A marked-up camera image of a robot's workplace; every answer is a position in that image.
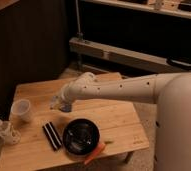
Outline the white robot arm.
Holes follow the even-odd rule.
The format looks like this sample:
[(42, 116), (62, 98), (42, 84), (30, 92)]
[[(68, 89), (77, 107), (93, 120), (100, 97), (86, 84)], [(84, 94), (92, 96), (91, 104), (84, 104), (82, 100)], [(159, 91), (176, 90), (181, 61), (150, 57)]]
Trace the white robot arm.
[(191, 171), (191, 72), (105, 82), (86, 72), (64, 84), (54, 95), (51, 107), (69, 112), (75, 101), (88, 99), (155, 104), (154, 171)]

